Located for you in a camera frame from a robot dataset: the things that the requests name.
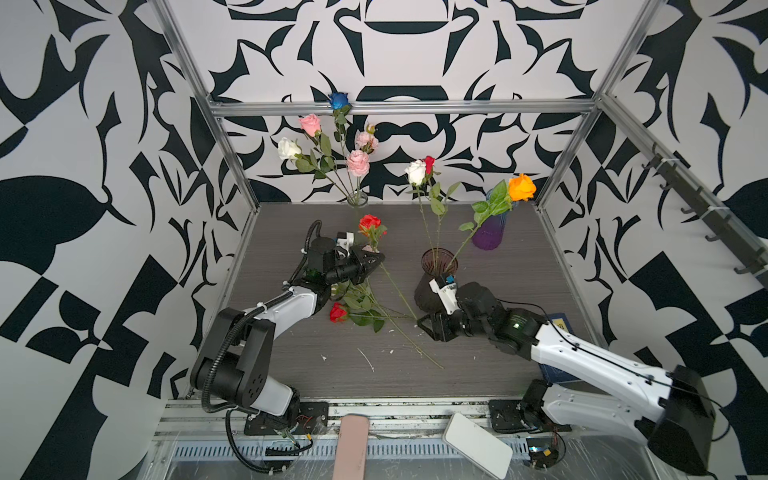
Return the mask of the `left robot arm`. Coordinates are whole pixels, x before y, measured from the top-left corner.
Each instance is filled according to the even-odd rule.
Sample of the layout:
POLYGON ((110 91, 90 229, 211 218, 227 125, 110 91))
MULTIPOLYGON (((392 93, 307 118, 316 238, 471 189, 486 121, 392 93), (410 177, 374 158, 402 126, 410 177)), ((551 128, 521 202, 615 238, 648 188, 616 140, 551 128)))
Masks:
POLYGON ((360 285, 385 260, 362 243, 360 234, 329 238, 321 235, 321 227, 319 220, 311 224, 301 260, 279 295, 247 310, 225 308, 216 314, 190 372, 205 412, 295 414, 298 394, 269 375, 275 339, 318 313, 333 286, 360 285))

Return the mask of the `pink rose flower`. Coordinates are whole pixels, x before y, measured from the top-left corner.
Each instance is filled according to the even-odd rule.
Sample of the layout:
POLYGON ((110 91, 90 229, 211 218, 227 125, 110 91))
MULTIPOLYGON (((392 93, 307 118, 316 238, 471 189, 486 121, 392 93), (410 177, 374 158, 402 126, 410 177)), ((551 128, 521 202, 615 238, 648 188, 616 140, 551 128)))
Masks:
POLYGON ((304 172, 312 172, 316 179, 326 179, 350 200, 351 187, 344 182, 340 174, 340 157, 334 153, 333 141, 342 144, 343 136, 339 125, 334 124, 331 134, 326 133, 318 115, 311 114, 299 118, 300 127, 311 146, 307 153, 296 154, 296 167, 304 172))

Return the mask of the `maroon glass vase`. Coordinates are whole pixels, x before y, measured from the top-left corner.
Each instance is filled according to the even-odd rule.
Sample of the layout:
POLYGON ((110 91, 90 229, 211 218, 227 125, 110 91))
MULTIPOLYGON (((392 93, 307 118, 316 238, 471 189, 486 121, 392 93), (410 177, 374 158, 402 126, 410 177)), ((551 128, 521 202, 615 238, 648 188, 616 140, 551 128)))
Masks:
POLYGON ((435 247, 422 254, 420 265, 422 277, 414 291, 414 301, 425 313, 438 312, 443 305, 438 295, 431 290, 430 282, 440 274, 454 275, 459 266, 458 261, 453 252, 443 247, 435 247))

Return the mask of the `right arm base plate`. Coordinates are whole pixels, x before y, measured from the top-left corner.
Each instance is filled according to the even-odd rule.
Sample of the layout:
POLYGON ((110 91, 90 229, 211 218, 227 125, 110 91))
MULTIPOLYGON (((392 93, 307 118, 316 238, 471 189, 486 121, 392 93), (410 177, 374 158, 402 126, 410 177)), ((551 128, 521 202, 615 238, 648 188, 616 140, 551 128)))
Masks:
POLYGON ((488 402, 491 428, 500 434, 571 432, 570 425, 555 423, 541 407, 523 400, 493 399, 488 402))

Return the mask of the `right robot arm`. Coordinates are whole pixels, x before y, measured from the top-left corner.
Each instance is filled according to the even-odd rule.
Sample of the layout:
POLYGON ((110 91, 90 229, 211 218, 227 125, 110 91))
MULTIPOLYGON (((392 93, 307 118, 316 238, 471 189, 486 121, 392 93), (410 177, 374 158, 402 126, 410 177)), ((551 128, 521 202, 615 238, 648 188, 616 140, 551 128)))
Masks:
POLYGON ((541 306, 499 299, 476 282, 458 285, 443 275, 431 279, 429 289, 441 306, 417 325, 433 340, 482 336, 504 354, 593 388, 583 392, 534 380, 498 432, 586 427, 634 440, 685 474, 709 474, 720 405, 694 370, 679 365, 668 371, 611 353, 559 328, 541 306))

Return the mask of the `clear glass vase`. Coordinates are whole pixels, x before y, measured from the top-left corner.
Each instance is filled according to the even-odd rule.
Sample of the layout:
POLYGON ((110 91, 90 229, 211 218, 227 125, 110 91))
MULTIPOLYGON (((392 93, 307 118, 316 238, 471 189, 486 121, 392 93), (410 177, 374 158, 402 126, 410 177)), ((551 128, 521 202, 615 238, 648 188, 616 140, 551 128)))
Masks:
POLYGON ((355 209, 362 209, 366 207, 369 203, 369 197, 368 194, 360 189, 354 190, 351 192, 347 198, 346 202, 349 206, 355 209))

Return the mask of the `blue rose flower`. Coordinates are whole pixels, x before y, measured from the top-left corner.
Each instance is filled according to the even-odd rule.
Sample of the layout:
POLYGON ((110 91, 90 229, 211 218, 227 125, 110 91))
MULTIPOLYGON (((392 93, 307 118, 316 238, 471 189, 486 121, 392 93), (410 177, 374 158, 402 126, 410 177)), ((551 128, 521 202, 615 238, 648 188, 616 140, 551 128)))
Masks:
POLYGON ((352 199, 352 193, 354 190, 354 182, 351 178, 351 173, 347 166, 347 157, 349 149, 347 148, 348 137, 348 119, 347 115, 351 111, 351 104, 349 102, 348 94, 342 92, 332 92, 329 95, 329 103, 332 109, 332 117, 335 128, 334 139, 338 142, 340 152, 342 155, 341 163, 345 167, 348 186, 346 191, 347 201, 352 199))

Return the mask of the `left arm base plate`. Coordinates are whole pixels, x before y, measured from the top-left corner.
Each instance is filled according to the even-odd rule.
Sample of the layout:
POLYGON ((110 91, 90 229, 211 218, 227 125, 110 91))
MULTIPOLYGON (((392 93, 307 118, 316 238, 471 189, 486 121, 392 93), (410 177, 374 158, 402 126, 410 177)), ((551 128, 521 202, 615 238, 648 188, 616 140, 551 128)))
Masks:
POLYGON ((330 404, 325 401, 297 401, 289 405, 281 416, 267 413, 249 414, 246 436, 277 435, 287 431, 293 435, 316 434, 328 425, 330 404))

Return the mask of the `large pink peony flower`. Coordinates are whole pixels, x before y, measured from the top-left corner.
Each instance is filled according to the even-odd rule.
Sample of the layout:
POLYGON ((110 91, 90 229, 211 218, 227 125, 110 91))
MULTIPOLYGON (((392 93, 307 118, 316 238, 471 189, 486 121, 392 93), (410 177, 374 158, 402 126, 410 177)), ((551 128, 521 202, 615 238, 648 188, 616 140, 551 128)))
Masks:
POLYGON ((362 190, 362 180, 370 171, 369 155, 359 150, 352 151, 347 156, 346 167, 351 178, 352 192, 362 190))

